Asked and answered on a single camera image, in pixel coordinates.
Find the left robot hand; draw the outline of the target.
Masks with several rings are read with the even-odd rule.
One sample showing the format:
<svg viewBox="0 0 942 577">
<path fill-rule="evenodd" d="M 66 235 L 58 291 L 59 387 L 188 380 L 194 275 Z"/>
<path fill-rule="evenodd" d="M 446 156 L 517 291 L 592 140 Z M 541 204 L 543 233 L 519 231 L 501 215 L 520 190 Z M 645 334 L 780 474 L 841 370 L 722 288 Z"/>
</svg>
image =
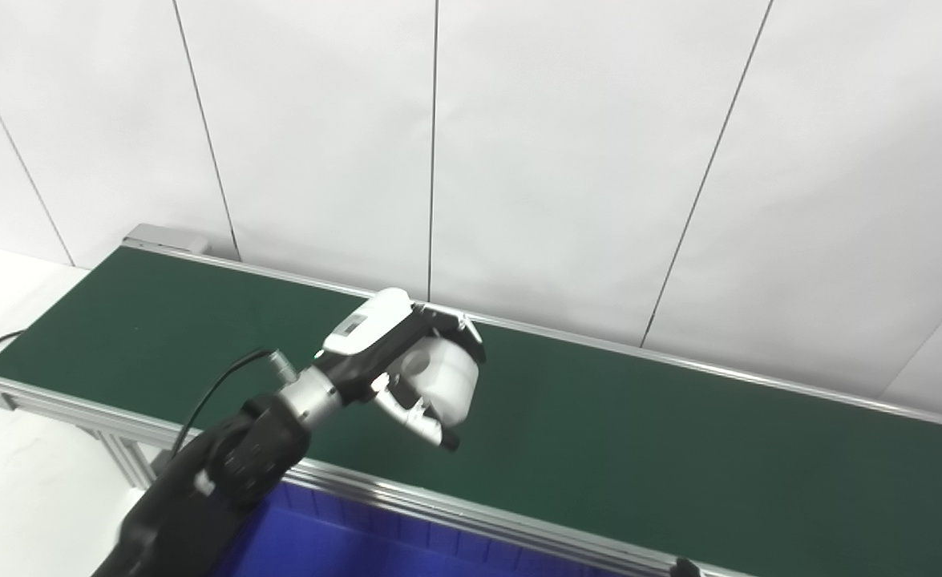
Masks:
<svg viewBox="0 0 942 577">
<path fill-rule="evenodd" d="M 387 288 L 335 326 L 313 364 L 343 403 L 374 402 L 423 441 L 453 452 L 485 362 L 484 340 L 466 313 Z"/>
</svg>

